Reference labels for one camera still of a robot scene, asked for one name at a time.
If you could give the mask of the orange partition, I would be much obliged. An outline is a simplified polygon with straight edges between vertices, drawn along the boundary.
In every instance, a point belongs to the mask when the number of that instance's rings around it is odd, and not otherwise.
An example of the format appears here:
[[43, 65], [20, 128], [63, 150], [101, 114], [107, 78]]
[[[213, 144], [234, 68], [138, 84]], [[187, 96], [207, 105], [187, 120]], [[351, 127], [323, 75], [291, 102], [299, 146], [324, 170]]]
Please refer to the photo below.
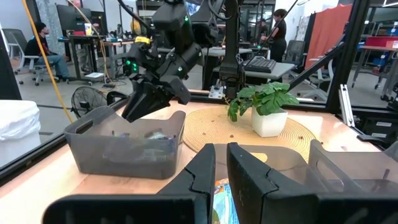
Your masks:
[[352, 4], [339, 4], [334, 8], [316, 13], [305, 69], [314, 64], [313, 61], [310, 61], [311, 58], [324, 55], [340, 40], [345, 24], [350, 17], [351, 9]]

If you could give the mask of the black keyboard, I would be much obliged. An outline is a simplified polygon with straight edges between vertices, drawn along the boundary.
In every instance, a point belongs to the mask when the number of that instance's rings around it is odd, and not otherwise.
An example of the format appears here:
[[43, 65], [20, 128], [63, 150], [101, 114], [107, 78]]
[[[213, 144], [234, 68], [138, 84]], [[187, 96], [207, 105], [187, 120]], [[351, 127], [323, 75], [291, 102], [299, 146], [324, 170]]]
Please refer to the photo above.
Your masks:
[[243, 66], [245, 71], [271, 73], [276, 63], [277, 62], [275, 60], [268, 60], [263, 57], [256, 57], [252, 60], [244, 61]]

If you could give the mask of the grey office chair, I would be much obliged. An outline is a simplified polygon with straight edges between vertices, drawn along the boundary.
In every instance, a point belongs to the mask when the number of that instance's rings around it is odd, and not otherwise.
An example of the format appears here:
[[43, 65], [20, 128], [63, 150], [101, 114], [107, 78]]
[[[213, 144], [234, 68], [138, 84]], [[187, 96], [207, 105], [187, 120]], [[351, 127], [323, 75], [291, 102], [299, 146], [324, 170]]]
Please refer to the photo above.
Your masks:
[[27, 39], [23, 32], [19, 29], [5, 28], [3, 28], [2, 31], [6, 38], [11, 58], [14, 58], [16, 53], [19, 54], [19, 66], [14, 69], [14, 74], [18, 75], [23, 68], [26, 68], [34, 74], [32, 80], [35, 81], [35, 86], [39, 86], [40, 82], [44, 80], [43, 74], [46, 73], [47, 69], [45, 65], [38, 65], [36, 63], [39, 56], [25, 54], [24, 50], [27, 45]]

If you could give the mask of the grey desk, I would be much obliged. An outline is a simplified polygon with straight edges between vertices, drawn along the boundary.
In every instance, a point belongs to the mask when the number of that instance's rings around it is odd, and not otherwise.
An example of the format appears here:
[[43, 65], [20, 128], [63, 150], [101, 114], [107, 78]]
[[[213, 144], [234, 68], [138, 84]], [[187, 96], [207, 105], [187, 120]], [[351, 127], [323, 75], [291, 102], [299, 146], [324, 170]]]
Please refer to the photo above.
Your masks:
[[277, 62], [271, 73], [263, 73], [263, 72], [245, 71], [243, 64], [240, 66], [240, 68], [243, 69], [246, 77], [266, 78], [266, 79], [271, 79], [271, 80], [278, 80], [279, 78], [282, 77], [282, 75], [288, 73], [294, 67], [295, 67], [295, 65], [291, 64], [291, 63]]

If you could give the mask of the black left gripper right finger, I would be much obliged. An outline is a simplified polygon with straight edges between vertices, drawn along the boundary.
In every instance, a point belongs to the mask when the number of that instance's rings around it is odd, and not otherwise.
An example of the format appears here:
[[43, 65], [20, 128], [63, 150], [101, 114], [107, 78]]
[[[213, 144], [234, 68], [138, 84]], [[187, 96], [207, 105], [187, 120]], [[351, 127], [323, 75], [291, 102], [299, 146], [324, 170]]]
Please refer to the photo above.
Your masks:
[[240, 224], [398, 224], [398, 200], [330, 192], [308, 160], [304, 185], [236, 143], [226, 160]]

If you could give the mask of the white mounting plate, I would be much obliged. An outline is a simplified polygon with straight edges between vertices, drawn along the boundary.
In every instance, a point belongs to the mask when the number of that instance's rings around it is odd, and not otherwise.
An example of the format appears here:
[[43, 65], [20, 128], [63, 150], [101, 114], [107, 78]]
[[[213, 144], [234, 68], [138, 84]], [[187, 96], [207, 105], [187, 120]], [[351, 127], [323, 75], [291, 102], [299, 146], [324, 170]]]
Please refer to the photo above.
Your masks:
[[211, 86], [208, 97], [212, 99], [222, 99], [224, 97], [224, 87], [216, 85]]

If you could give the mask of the black desk with legs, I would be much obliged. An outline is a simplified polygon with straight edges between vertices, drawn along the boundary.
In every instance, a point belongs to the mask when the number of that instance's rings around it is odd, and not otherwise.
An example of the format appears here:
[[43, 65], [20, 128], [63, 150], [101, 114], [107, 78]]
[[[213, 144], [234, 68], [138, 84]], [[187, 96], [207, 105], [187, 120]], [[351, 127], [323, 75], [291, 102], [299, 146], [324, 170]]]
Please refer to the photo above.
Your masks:
[[[93, 82], [98, 82], [99, 78], [104, 77], [102, 73], [98, 73], [98, 67], [96, 63], [96, 49], [95, 42], [99, 42], [99, 38], [92, 35], [68, 35], [67, 37], [59, 37], [58, 42], [65, 43], [65, 48], [70, 49], [70, 55], [72, 57], [72, 61], [75, 68], [76, 78], [75, 81], [84, 81], [88, 82], [89, 85], [92, 85]], [[89, 58], [89, 64], [91, 66], [91, 70], [89, 73], [81, 73], [80, 65], [78, 61], [78, 56], [76, 52], [77, 45], [87, 45], [87, 53], [86, 55]]]

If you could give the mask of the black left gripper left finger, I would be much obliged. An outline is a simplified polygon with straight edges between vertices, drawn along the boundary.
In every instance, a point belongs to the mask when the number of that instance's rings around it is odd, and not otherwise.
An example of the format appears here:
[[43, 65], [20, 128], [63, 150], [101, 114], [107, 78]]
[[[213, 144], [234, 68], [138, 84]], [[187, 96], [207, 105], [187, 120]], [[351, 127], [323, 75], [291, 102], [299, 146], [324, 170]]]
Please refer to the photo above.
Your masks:
[[43, 224], [211, 224], [216, 155], [205, 146], [156, 194], [78, 194], [50, 204]]

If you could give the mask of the red green granola bar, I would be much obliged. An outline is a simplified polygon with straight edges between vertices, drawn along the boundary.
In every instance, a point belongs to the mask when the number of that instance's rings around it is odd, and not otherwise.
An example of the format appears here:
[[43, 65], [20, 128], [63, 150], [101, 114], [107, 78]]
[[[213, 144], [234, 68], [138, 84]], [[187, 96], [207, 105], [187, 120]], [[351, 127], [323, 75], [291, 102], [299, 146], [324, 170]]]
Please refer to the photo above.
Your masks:
[[228, 179], [215, 182], [212, 224], [239, 224]]

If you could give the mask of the standing person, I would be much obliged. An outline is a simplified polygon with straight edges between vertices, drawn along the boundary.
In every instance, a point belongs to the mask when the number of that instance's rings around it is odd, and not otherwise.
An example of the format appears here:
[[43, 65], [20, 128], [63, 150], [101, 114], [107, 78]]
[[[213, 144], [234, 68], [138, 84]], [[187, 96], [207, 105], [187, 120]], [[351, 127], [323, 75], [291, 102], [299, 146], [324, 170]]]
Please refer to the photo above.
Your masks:
[[271, 34], [272, 44], [270, 47], [270, 58], [276, 62], [282, 61], [282, 57], [287, 48], [287, 42], [285, 40], [287, 27], [285, 21], [282, 19], [286, 13], [287, 11], [285, 9], [278, 9], [273, 14], [273, 18], [275, 20], [275, 30]]

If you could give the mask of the white trash bin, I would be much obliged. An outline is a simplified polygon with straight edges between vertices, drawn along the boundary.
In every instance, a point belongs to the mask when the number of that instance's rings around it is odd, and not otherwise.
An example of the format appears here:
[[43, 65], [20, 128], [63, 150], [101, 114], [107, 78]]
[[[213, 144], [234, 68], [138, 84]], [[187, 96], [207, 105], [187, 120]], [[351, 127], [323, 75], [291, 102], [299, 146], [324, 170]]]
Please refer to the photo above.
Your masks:
[[33, 101], [0, 100], [0, 168], [41, 145], [39, 117]]

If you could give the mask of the seated person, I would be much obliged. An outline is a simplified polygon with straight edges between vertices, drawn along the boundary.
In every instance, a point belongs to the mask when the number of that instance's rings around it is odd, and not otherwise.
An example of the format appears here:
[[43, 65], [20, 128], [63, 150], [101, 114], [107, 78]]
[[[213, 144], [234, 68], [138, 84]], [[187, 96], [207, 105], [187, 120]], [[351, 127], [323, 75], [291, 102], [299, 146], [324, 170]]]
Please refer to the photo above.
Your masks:
[[[55, 67], [56, 77], [62, 79], [63, 81], [67, 81], [70, 77], [70, 74], [68, 71], [65, 57], [63, 55], [52, 52], [49, 49], [47, 40], [45, 38], [45, 36], [49, 34], [47, 26], [43, 22], [35, 22], [34, 25], [39, 36], [40, 44], [44, 50], [44, 54], [46, 55], [47, 61], [49, 65]], [[38, 58], [34, 59], [34, 63], [37, 65], [45, 65], [43, 54], [40, 51], [40, 47], [35, 37], [32, 37], [27, 42], [24, 53], [28, 56], [38, 56]]]

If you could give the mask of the silver aluminium bracket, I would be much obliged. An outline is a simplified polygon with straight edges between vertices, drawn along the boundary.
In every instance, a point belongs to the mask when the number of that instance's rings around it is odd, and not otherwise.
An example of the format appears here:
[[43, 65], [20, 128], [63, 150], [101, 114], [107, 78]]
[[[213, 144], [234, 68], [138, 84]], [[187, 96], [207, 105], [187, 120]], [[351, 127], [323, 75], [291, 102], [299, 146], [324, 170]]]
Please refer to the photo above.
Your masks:
[[340, 108], [341, 115], [343, 118], [343, 122], [348, 127], [355, 127], [354, 116], [351, 108], [351, 102], [348, 93], [348, 87], [346, 84], [341, 84], [339, 88], [339, 100], [340, 100]]

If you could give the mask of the black floor fan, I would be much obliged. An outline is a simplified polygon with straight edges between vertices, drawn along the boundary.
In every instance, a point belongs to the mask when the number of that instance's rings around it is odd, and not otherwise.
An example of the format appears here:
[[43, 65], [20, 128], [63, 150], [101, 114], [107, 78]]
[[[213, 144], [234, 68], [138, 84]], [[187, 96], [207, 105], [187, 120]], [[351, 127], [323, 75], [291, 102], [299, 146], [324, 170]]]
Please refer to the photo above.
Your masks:
[[117, 100], [125, 100], [126, 98], [127, 95], [118, 91], [110, 91], [105, 94], [96, 88], [81, 86], [72, 94], [71, 112], [73, 112], [77, 118], [81, 118], [95, 108], [109, 106]]

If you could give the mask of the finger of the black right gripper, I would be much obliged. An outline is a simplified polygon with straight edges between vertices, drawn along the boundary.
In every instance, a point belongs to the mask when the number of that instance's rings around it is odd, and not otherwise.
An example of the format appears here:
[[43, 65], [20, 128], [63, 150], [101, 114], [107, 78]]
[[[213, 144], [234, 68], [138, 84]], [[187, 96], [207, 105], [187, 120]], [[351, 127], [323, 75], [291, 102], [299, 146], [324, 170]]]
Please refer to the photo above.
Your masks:
[[191, 98], [190, 92], [178, 76], [165, 75], [160, 78], [160, 82], [166, 92], [178, 98], [180, 104], [188, 104]]
[[132, 79], [131, 83], [133, 92], [121, 115], [126, 121], [132, 123], [143, 116], [170, 106], [169, 101], [173, 96], [162, 86], [143, 78]]

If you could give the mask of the green plant in white pot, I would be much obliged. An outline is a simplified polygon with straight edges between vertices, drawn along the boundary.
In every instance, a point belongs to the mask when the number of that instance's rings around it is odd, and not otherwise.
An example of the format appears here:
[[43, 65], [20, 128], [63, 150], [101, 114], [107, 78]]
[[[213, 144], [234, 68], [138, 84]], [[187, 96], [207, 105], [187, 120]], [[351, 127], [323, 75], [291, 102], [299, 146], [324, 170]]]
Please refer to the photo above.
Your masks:
[[245, 87], [228, 101], [228, 118], [237, 122], [239, 116], [250, 110], [253, 130], [262, 138], [277, 137], [287, 121], [288, 112], [282, 107], [299, 103], [289, 88], [288, 83], [280, 82]]

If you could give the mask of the black aluminium table frame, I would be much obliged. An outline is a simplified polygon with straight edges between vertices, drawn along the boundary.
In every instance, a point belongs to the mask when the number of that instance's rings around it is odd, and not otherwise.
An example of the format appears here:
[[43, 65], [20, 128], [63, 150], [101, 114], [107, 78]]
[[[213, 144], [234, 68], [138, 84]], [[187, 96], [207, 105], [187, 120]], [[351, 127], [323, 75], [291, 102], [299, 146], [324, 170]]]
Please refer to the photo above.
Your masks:
[[[354, 32], [354, 28], [359, 27], [359, 23], [364, 21], [364, 12], [370, 7], [371, 0], [353, 0], [353, 10], [349, 19], [347, 40], [359, 40], [359, 33]], [[287, 105], [284, 109], [297, 110], [297, 111], [311, 111], [320, 113], [331, 113], [338, 114], [337, 105], [337, 85], [346, 83], [348, 81], [348, 67], [354, 63], [354, 47], [353, 44], [349, 44], [342, 48], [340, 62], [337, 64], [337, 69], [340, 72], [339, 76], [333, 80], [331, 85], [331, 93], [326, 103], [306, 103], [301, 102], [299, 105]], [[7, 62], [8, 54], [6, 52], [6, 45], [4, 43], [4, 36], [0, 34], [0, 69], [3, 75], [7, 75], [9, 79], [9, 86], [4, 87], [3, 90], [10, 92], [12, 99], [20, 100], [21, 94], [17, 89], [15, 76], [11, 73], [11, 63]], [[380, 106], [353, 106], [353, 113], [358, 116], [370, 116], [370, 117], [386, 117], [398, 119], [398, 112], [390, 108], [382, 108]], [[21, 155], [12, 161], [9, 165], [0, 168], [0, 187], [6, 185], [8, 182], [14, 180], [16, 177], [22, 175], [28, 169], [38, 164], [51, 154], [60, 150], [61, 147], [67, 144], [65, 135], [60, 133], [54, 138], [49, 139], [43, 144], [33, 148], [31, 151]]]

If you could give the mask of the black monitor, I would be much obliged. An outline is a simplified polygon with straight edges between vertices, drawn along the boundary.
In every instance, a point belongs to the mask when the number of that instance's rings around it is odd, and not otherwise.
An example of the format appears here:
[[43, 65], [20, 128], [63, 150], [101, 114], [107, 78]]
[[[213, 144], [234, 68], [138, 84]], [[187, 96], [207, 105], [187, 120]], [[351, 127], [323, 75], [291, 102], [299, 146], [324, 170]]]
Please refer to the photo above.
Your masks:
[[85, 31], [85, 19], [73, 6], [57, 5], [62, 30]]

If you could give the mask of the red box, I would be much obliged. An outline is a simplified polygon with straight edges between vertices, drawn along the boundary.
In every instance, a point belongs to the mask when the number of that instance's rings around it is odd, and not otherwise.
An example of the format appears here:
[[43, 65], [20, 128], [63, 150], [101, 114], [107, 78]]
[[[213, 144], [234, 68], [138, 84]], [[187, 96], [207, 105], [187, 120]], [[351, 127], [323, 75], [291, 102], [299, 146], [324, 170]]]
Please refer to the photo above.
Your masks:
[[369, 36], [365, 45], [398, 49], [398, 36]]

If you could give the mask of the round wooden board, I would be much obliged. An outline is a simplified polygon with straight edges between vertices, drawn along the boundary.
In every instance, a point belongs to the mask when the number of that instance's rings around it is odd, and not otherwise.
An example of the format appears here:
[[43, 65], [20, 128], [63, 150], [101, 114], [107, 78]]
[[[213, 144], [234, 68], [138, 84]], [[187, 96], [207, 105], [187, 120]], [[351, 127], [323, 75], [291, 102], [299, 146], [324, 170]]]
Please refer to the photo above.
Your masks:
[[236, 142], [252, 146], [280, 146], [297, 151], [306, 161], [310, 142], [316, 136], [305, 126], [287, 117], [284, 129], [277, 137], [262, 138], [251, 126], [251, 111], [247, 110], [232, 122], [227, 106], [215, 106], [196, 110], [185, 119], [184, 143], [198, 152], [205, 144], [227, 144]]

